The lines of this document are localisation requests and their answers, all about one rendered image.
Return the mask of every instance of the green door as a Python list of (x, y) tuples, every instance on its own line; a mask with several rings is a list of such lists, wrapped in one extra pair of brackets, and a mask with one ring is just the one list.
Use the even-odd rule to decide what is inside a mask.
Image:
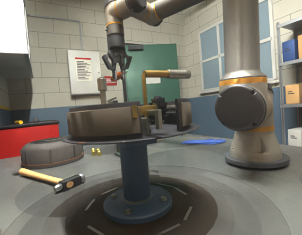
[[(141, 75), (144, 70), (178, 69), (176, 44), (144, 45), (143, 51), (128, 51), (132, 56), (126, 73), (128, 101), (140, 101), (143, 104)], [(161, 96), (165, 101), (180, 98), (179, 80), (161, 78), (160, 84), (147, 84), (148, 103), (154, 96)]]

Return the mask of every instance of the blue box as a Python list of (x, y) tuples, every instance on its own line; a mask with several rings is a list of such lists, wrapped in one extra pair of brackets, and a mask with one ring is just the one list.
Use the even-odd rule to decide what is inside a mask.
[(299, 59), (298, 40), (292, 39), (283, 42), (283, 62)]

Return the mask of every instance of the wooden hammer handle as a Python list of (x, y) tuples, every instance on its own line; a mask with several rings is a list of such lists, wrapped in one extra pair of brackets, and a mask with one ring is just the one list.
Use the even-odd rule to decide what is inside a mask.
[(31, 177), (31, 178), (35, 178), (35, 179), (40, 179), (40, 180), (50, 182), (50, 183), (53, 183), (53, 184), (58, 184), (58, 182), (63, 180), (61, 178), (48, 176), (48, 175), (41, 174), (41, 173), (38, 173), (38, 172), (35, 172), (35, 171), (32, 171), (32, 170), (28, 170), (28, 169), (25, 169), (25, 168), (21, 168), (18, 171), (18, 173), (22, 176), (27, 176), (27, 177)]

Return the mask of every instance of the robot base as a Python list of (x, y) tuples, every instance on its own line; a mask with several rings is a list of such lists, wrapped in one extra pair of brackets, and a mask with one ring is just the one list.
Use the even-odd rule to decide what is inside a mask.
[(104, 214), (112, 221), (123, 224), (141, 224), (157, 220), (164, 216), (172, 207), (172, 196), (165, 189), (152, 185), (152, 196), (146, 202), (125, 202), (123, 189), (117, 190), (116, 198), (109, 196), (103, 204)]
[(277, 169), (285, 167), (289, 164), (289, 156), (283, 153), (283, 158), (278, 161), (271, 162), (251, 162), (241, 161), (230, 156), (230, 152), (225, 153), (225, 160), (228, 164), (249, 169)]

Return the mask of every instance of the metal shelving unit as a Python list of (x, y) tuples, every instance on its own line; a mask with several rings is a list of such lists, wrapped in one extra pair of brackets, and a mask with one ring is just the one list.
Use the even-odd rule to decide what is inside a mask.
[(302, 59), (282, 62), (282, 50), (281, 50), (281, 34), (280, 29), (288, 29), (293, 30), (294, 38), (297, 37), (297, 31), (302, 30), (302, 16), (295, 18), (293, 20), (287, 21), (285, 23), (280, 24), (279, 22), (276, 23), (276, 30), (277, 30), (277, 46), (278, 46), (278, 60), (279, 60), (279, 80), (280, 80), (280, 99), (281, 99), (281, 121), (282, 121), (282, 144), (286, 144), (286, 130), (285, 130), (285, 108), (289, 107), (296, 107), (298, 113), (298, 126), (301, 126), (301, 118), (300, 118), (300, 107), (302, 104), (285, 104), (284, 103), (284, 86), (283, 86), (283, 70), (282, 67), (286, 65), (295, 65), (296, 66), (296, 83), (299, 82), (298, 73), (297, 73), (297, 66), (302, 65)]

